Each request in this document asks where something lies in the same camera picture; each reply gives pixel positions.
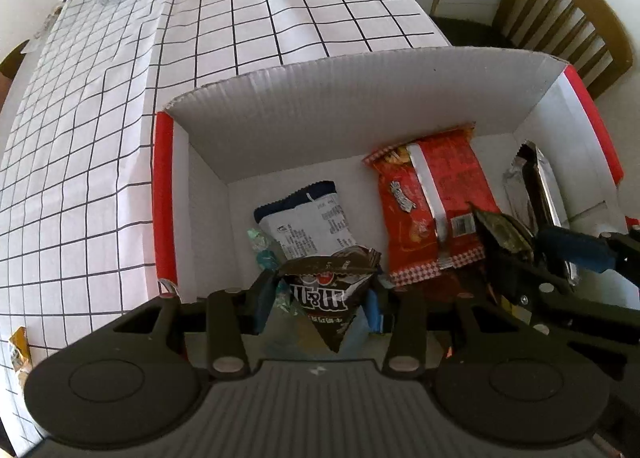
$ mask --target black circular cover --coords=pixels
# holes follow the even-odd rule
[[[610,380],[580,354],[533,332],[480,336],[445,359],[434,390],[457,424],[514,446],[567,443],[593,431]]]
[[[37,366],[24,397],[55,440],[118,448],[166,433],[199,392],[191,365],[165,345],[143,334],[96,332]]]

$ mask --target cardboard box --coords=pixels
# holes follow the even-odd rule
[[[177,283],[184,301],[248,288],[258,275],[246,235],[254,209],[323,179],[336,183],[358,243],[384,255],[378,175],[363,157],[469,122],[476,124],[472,148],[503,211],[510,208],[502,175],[531,140],[550,161],[581,230],[625,230],[616,196],[622,169],[572,66],[525,50],[374,52],[223,80],[158,114],[158,277]]]

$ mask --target red instant noodle package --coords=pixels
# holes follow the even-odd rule
[[[443,131],[364,161],[380,175],[389,275],[398,287],[484,258],[470,205],[500,210],[469,145],[471,133]]]

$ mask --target chair backrest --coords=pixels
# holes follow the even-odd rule
[[[633,64],[625,29],[604,0],[501,0],[493,26],[518,48],[574,64],[593,98]]]

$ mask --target table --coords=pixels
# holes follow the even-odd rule
[[[158,293],[157,110],[268,66],[444,45],[414,0],[68,0],[0,164],[0,416],[16,452],[40,435],[10,367],[11,333],[27,327],[37,364]]]

